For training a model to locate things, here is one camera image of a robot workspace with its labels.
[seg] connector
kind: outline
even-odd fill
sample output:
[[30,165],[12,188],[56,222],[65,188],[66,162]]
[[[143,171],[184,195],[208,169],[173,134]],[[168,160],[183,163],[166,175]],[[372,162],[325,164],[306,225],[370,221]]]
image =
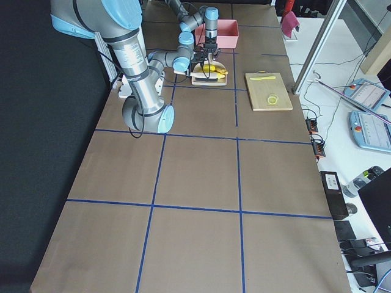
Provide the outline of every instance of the connector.
[[321,159],[322,157],[326,157],[326,154],[324,152],[324,144],[323,143],[312,140],[311,144],[312,144],[312,150],[313,150],[313,153],[314,153],[316,159]]
[[318,127],[315,118],[305,119],[305,124],[307,125],[307,130],[310,134],[318,133]]

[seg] yellow ring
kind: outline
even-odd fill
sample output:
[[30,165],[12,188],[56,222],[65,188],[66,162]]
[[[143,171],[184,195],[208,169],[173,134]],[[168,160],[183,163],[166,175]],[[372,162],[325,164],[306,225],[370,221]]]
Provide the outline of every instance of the yellow ring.
[[273,94],[273,93],[271,93],[271,94],[268,96],[268,104],[269,104],[269,105],[275,105],[275,104],[277,104],[278,100],[279,100],[279,96],[277,96],[277,95],[275,95],[275,94]]

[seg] brown table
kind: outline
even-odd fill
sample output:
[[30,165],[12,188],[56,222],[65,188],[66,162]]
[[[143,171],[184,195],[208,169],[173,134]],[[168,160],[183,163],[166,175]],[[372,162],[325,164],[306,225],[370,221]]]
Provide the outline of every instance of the brown table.
[[[32,292],[350,292],[298,96],[251,110],[245,73],[294,82],[275,10],[216,6],[239,24],[227,86],[166,82],[175,124],[139,140],[110,94]],[[164,4],[142,27],[147,49],[177,47]]]

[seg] blue tape grid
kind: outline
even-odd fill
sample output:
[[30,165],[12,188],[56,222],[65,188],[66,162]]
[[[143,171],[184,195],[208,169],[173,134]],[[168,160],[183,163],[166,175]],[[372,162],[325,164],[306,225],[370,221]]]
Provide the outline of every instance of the blue tape grid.
[[[95,131],[100,132],[116,132],[122,134],[129,134],[127,130],[113,130],[113,129],[101,129],[97,128]],[[133,131],[135,134],[140,134],[139,131]],[[227,140],[239,140],[239,141],[248,141],[248,142],[272,142],[272,143],[289,143],[293,145],[311,145],[310,142],[294,142],[289,140],[271,140],[271,139],[245,139],[240,137],[222,137],[222,136],[196,136],[191,134],[174,134],[174,133],[155,133],[155,132],[143,132],[143,135],[151,135],[151,136],[174,136],[174,137],[193,137],[198,139],[227,139]]]
[[[231,4],[231,16],[233,19],[233,4]],[[151,23],[162,23],[160,21],[146,21]],[[250,26],[250,25],[240,25],[240,27],[267,27],[267,28],[279,28],[274,26]],[[236,86],[236,63],[235,63],[235,55],[239,54],[235,52],[233,49],[232,52],[221,52],[221,54],[232,54],[233,56],[233,79],[234,79],[234,88],[233,89],[219,89],[216,88],[216,90],[230,90],[234,91],[235,93],[235,126],[238,127],[238,100],[237,100],[237,92],[238,91],[247,91],[246,89],[238,89]],[[279,54],[262,54],[264,56],[287,56],[287,55],[279,55]],[[174,85],[164,85],[164,87],[173,87],[172,96],[170,104],[174,101],[174,94],[175,89],[177,87],[181,88],[201,88],[201,89],[209,89],[208,87],[190,87],[190,86],[182,86],[176,84],[178,75],[175,76],[175,82]],[[103,132],[119,132],[119,133],[128,133],[128,131],[119,131],[119,130],[112,130],[112,129],[96,129],[96,131],[103,131]],[[265,215],[265,216],[278,216],[278,217],[296,217],[296,218],[308,218],[308,219],[328,219],[332,220],[332,217],[328,216],[320,216],[320,215],[301,215],[301,214],[284,214],[284,213],[274,213],[274,212],[259,212],[259,211],[243,211],[242,206],[242,194],[241,194],[241,174],[240,174],[240,150],[239,150],[239,143],[240,141],[259,141],[259,142],[272,142],[272,143],[292,143],[292,144],[299,144],[299,145],[310,145],[310,143],[306,142],[291,142],[291,141],[279,141],[279,140],[266,140],[266,139],[244,139],[239,137],[213,137],[213,136],[192,136],[187,134],[157,134],[152,132],[145,132],[144,134],[148,135],[158,135],[158,136],[164,136],[162,148],[161,148],[161,154],[159,159],[159,165],[158,165],[158,171],[156,174],[156,181],[155,186],[153,190],[153,197],[151,204],[146,203],[130,203],[130,202],[122,202],[122,201],[103,201],[103,200],[84,200],[84,199],[77,199],[77,198],[69,198],[67,201],[70,202],[79,202],[79,203],[95,203],[95,204],[117,204],[117,205],[125,205],[125,206],[142,206],[146,208],[150,208],[150,213],[148,217],[148,224],[147,224],[147,230],[145,232],[145,238],[144,238],[144,246],[142,250],[142,257],[141,262],[139,266],[139,273],[137,276],[137,285],[136,285],[136,293],[139,293],[140,289],[140,283],[141,283],[141,277],[142,277],[142,269],[144,266],[144,259],[145,254],[147,251],[147,244],[148,244],[148,237],[153,217],[153,210],[154,208],[162,208],[162,209],[182,209],[182,210],[191,210],[191,211],[206,211],[206,212],[223,212],[223,213],[234,213],[239,215],[239,228],[240,228],[240,245],[241,245],[241,274],[242,274],[242,292],[246,293],[246,274],[245,274],[245,266],[244,266],[244,236],[243,236],[243,214],[253,214],[253,215]],[[198,207],[189,207],[189,206],[170,206],[170,205],[163,205],[163,204],[155,204],[155,198],[156,198],[156,191],[158,187],[159,182],[159,176],[161,171],[161,164],[163,161],[164,156],[164,147],[166,145],[166,139],[167,136],[173,136],[173,137],[196,137],[196,138],[204,138],[204,139],[228,139],[228,140],[235,140],[236,141],[236,156],[237,156],[237,164],[238,164],[238,200],[239,200],[239,210],[229,210],[229,209],[214,209],[214,208],[198,208]]]
[[284,214],[279,212],[259,212],[259,211],[239,211],[237,209],[214,209],[214,208],[200,208],[196,206],[172,206],[166,204],[148,204],[148,203],[130,203],[126,201],[109,201],[109,200],[85,200],[80,198],[68,198],[67,201],[74,203],[95,203],[95,204],[113,204],[117,206],[142,206],[145,208],[158,209],[183,209],[188,211],[203,211],[203,212],[222,212],[230,214],[244,214],[244,215],[267,215],[271,217],[289,217],[289,218],[304,218],[304,219],[318,219],[318,220],[332,220],[332,217],[326,215],[302,215],[302,214]]

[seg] cutting board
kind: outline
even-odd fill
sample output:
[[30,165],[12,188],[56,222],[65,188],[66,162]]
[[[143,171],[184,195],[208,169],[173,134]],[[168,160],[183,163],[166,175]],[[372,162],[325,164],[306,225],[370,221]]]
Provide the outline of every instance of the cutting board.
[[[276,78],[261,81],[251,80],[251,78],[263,76],[275,76]],[[280,73],[246,73],[245,78],[253,111],[288,111],[293,109]],[[270,105],[268,103],[269,95],[277,95],[278,101]]]

